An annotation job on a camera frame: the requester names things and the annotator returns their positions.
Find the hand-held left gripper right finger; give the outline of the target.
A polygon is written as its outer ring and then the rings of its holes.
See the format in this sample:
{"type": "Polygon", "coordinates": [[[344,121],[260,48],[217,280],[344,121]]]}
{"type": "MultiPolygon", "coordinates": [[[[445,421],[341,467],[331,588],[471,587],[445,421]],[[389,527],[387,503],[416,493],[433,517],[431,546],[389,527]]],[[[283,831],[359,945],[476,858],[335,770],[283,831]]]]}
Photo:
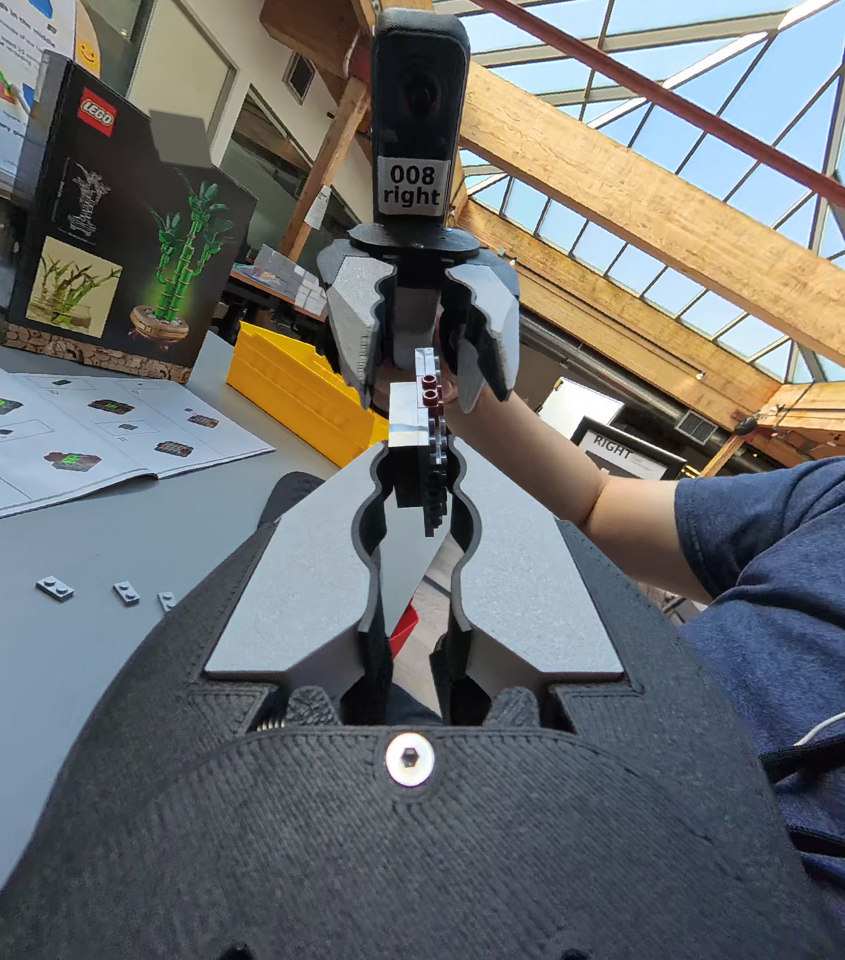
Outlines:
{"type": "Polygon", "coordinates": [[[450,532],[448,628],[433,653],[442,719],[480,724],[501,691],[615,683],[624,667],[557,518],[463,440],[450,532]]]}

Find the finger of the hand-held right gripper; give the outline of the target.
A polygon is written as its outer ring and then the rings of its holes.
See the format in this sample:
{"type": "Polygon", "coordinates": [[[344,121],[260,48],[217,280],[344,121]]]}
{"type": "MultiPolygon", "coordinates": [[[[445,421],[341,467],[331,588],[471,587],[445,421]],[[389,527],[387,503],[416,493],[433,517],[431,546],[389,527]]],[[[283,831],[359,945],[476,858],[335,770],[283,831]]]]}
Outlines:
{"type": "Polygon", "coordinates": [[[480,249],[445,270],[443,359],[464,413],[473,411],[484,386],[499,401],[509,399],[520,366],[520,330],[520,282],[510,263],[480,249]]]}
{"type": "Polygon", "coordinates": [[[340,374],[370,408],[396,290],[397,267],[368,253],[326,253],[328,323],[340,374]]]}

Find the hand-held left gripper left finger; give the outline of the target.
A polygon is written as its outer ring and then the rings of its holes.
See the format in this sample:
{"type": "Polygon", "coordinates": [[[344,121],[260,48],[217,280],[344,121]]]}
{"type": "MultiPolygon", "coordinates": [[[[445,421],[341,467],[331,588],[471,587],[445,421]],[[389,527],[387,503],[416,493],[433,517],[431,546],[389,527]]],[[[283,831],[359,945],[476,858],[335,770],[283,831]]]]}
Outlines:
{"type": "Polygon", "coordinates": [[[379,547],[379,442],[287,510],[204,666],[212,678],[322,688],[345,722],[382,724],[392,683],[379,547]]]}

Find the grey lego assembly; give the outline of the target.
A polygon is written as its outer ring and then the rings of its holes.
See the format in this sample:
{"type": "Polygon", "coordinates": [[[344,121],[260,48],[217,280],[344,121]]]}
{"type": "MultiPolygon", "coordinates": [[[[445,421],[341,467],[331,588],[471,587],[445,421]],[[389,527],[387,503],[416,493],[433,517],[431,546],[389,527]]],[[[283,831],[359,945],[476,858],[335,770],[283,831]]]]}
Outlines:
{"type": "Polygon", "coordinates": [[[434,537],[448,514],[458,474],[444,400],[441,364],[435,349],[417,348],[414,379],[391,384],[384,467],[397,507],[420,508],[428,538],[434,537]]]}

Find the person's right forearm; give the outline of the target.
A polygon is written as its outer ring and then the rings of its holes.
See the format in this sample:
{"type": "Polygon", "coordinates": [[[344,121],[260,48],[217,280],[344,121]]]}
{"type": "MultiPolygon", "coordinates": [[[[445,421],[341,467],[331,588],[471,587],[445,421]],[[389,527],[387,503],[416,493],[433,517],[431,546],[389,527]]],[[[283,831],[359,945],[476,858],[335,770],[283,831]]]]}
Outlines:
{"type": "Polygon", "coordinates": [[[449,430],[556,518],[575,525],[632,580],[712,602],[680,544],[675,481],[603,473],[516,395],[501,402],[484,387],[465,413],[452,376],[443,390],[449,430]]]}

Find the black lego set box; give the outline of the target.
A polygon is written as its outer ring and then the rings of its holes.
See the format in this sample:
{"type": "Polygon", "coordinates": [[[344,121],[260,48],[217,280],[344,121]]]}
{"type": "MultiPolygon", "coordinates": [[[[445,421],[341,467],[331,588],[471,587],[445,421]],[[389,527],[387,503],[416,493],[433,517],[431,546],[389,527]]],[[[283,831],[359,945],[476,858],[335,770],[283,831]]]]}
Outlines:
{"type": "Polygon", "coordinates": [[[0,250],[0,344],[189,380],[256,209],[205,122],[44,53],[0,250]]]}

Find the stack of grey blocks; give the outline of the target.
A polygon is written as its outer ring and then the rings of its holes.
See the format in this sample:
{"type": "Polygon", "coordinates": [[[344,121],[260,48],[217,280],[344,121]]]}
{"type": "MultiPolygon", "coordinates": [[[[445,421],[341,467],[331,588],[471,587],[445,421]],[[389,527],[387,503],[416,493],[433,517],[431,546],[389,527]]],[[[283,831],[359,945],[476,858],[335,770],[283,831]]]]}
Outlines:
{"type": "Polygon", "coordinates": [[[262,245],[249,268],[251,279],[285,295],[296,307],[315,318],[327,314],[328,300],[318,277],[291,261],[272,246],[262,245]]]}

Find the yellow plastic bin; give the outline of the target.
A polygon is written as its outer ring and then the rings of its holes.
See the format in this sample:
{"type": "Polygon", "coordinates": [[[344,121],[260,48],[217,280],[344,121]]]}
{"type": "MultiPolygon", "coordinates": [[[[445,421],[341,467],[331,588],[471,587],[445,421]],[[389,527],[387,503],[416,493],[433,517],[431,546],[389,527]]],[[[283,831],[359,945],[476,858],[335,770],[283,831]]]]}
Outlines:
{"type": "Polygon", "coordinates": [[[242,326],[226,383],[338,467],[388,439],[388,421],[311,344],[242,326]]]}

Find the red plastic object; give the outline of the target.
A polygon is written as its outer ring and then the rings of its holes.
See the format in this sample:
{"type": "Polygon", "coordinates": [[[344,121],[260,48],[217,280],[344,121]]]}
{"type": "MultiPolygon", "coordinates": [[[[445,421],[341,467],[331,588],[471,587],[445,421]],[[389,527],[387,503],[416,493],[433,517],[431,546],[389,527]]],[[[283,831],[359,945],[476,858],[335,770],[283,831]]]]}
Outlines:
{"type": "Polygon", "coordinates": [[[405,643],[409,640],[419,622],[420,617],[415,606],[412,602],[408,603],[407,606],[405,606],[402,615],[396,622],[389,639],[393,660],[399,656],[405,646],[405,643]]]}

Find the white board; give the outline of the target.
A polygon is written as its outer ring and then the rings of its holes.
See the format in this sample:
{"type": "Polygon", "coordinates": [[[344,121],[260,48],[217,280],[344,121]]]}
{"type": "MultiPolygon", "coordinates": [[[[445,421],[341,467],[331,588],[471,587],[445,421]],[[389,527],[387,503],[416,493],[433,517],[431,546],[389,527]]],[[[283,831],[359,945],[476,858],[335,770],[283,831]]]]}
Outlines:
{"type": "Polygon", "coordinates": [[[623,410],[623,401],[560,377],[538,408],[537,415],[562,436],[572,440],[585,419],[611,426],[623,410]]]}

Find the black framed tag sign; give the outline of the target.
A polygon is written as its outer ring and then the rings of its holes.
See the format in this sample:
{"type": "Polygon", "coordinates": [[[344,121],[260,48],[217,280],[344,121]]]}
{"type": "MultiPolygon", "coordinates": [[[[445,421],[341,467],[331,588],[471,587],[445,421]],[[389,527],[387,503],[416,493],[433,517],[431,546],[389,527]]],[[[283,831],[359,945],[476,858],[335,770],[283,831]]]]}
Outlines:
{"type": "Polygon", "coordinates": [[[650,481],[677,480],[686,459],[588,416],[582,418],[571,440],[604,474],[650,481]]]}

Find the person in blue shirt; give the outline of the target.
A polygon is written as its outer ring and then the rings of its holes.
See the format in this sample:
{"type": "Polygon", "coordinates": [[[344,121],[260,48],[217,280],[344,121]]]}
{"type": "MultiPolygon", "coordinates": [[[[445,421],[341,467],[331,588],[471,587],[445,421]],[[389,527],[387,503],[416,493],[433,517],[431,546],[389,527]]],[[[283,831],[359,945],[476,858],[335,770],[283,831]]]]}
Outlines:
{"type": "MultiPolygon", "coordinates": [[[[682,553],[712,603],[681,631],[761,754],[845,713],[845,457],[758,475],[680,481],[682,553]]],[[[814,749],[845,736],[845,718],[814,749]]],[[[776,786],[790,829],[845,840],[845,765],[806,764],[776,786]]],[[[845,936],[845,859],[804,856],[845,936]]]]}

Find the red ceiling pipe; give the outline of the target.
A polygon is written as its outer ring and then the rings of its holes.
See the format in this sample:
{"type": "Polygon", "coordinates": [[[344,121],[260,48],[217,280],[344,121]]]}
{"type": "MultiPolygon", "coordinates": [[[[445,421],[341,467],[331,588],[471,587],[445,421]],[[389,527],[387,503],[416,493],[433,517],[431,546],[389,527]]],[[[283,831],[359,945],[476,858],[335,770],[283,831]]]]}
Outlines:
{"type": "Polygon", "coordinates": [[[779,174],[789,177],[818,194],[832,205],[845,210],[845,186],[837,180],[821,174],[789,154],[753,137],[745,130],[729,124],[721,117],[679,96],[672,89],[646,78],[591,46],[584,39],[571,36],[531,14],[526,7],[511,1],[477,1],[475,4],[482,10],[508,21],[513,26],[553,46],[561,54],[617,81],[621,86],[632,90],[637,97],[662,107],[670,114],[699,128],[705,134],[727,143],[754,161],[771,167],[779,174]]]}

